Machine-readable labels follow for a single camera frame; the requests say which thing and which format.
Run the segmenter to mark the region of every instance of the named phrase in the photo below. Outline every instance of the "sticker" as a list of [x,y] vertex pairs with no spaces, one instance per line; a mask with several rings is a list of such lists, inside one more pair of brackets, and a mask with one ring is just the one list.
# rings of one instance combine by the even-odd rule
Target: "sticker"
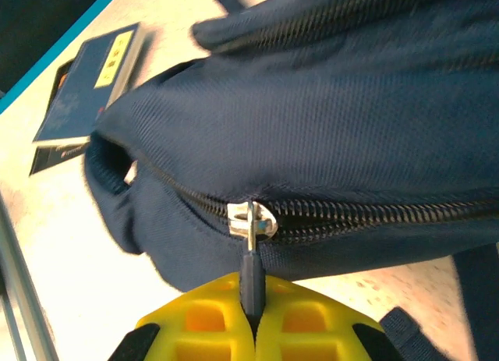
[[132,35],[133,31],[127,31],[116,37],[94,88],[106,87],[112,84]]
[[61,88],[62,87],[62,84],[64,83],[64,80],[65,78],[68,76],[68,73],[64,74],[63,76],[61,76],[61,80],[59,80],[59,85],[57,87],[57,89]]

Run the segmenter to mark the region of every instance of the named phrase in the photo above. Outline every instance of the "navy blue backpack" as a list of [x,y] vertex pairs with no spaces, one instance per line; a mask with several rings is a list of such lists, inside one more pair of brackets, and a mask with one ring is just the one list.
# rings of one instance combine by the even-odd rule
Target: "navy blue backpack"
[[[115,241],[183,291],[239,269],[248,200],[288,280],[454,255],[499,359],[499,0],[229,5],[192,28],[211,55],[97,122],[85,172]],[[403,321],[406,359],[444,359]]]

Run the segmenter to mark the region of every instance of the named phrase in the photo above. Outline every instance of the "speckled surface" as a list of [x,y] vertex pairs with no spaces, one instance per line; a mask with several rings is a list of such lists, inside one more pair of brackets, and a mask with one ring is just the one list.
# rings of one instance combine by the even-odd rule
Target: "speckled surface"
[[[107,359],[144,314],[178,293],[160,280],[147,257],[126,255],[112,242],[83,183],[81,157],[28,178],[31,140],[55,71],[88,37],[142,21],[154,34],[135,79],[141,84],[171,65],[206,55],[189,28],[222,14],[212,0],[114,0],[0,115],[0,190],[62,360]],[[376,320],[402,306],[452,359],[474,358],[450,259],[300,284]],[[15,359],[4,324],[0,359]]]

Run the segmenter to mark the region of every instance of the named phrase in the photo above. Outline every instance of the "metal zipper pull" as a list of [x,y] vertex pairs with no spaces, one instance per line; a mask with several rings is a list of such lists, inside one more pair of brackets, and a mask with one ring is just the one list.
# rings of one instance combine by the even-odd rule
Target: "metal zipper pull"
[[258,325],[265,309],[265,270],[258,252],[257,229],[255,220],[257,207],[254,202],[246,203],[246,223],[248,249],[242,256],[239,273],[239,301],[246,315],[253,338],[257,339]]
[[[250,205],[253,207],[252,222],[248,222]],[[278,231],[278,223],[274,215],[256,201],[242,204],[227,204],[227,218],[231,235],[246,238],[250,232],[250,226],[254,227],[255,235],[266,235],[267,239],[274,236]]]

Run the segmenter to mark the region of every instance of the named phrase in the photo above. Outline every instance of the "zipper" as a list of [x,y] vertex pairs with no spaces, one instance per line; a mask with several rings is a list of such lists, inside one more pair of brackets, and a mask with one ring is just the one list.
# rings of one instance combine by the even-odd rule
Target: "zipper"
[[[125,144],[110,136],[105,139],[127,151]],[[248,203],[233,204],[191,190],[179,184],[142,152],[136,159],[183,199],[192,202],[231,235],[247,237],[255,227],[258,241],[285,244],[319,242],[353,232],[384,225],[433,225],[480,220],[499,216],[499,197],[487,200],[450,201],[429,204],[361,204],[333,200],[253,200],[255,220],[249,225]]]
[[243,34],[212,52],[254,54],[302,47],[439,1],[442,0],[329,0],[272,26]]

